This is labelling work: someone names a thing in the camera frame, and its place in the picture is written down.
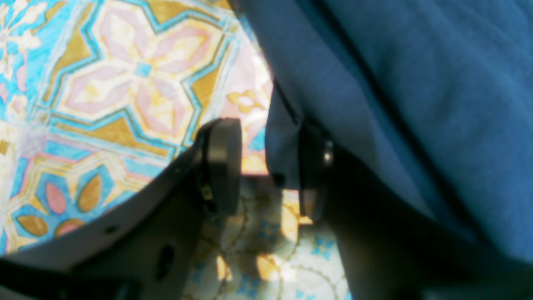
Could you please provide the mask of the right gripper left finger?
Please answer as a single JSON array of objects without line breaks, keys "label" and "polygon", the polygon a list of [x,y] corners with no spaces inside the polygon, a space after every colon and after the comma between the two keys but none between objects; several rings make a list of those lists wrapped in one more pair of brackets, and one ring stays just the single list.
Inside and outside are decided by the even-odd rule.
[{"label": "right gripper left finger", "polygon": [[206,123],[126,203],[3,257],[2,300],[179,300],[202,225],[238,211],[241,159],[241,121]]}]

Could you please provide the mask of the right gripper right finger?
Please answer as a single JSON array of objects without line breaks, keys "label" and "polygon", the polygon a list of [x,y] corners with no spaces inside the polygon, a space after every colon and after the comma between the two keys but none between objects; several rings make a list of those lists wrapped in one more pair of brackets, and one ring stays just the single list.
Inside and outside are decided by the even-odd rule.
[{"label": "right gripper right finger", "polygon": [[355,300],[531,300],[531,264],[438,226],[316,127],[298,158],[301,213],[334,232]]}]

